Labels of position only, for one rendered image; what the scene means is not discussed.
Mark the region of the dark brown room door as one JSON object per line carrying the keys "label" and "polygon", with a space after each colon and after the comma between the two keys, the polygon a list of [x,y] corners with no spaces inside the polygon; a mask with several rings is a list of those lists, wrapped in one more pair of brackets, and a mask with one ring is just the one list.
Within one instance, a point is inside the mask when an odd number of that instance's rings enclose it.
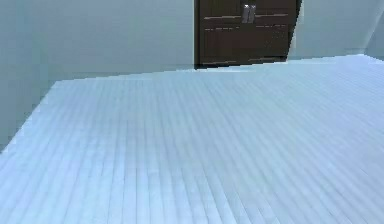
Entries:
{"label": "dark brown room door", "polygon": [[[194,0],[194,67],[284,62],[303,0]],[[255,4],[252,24],[243,6]]]}

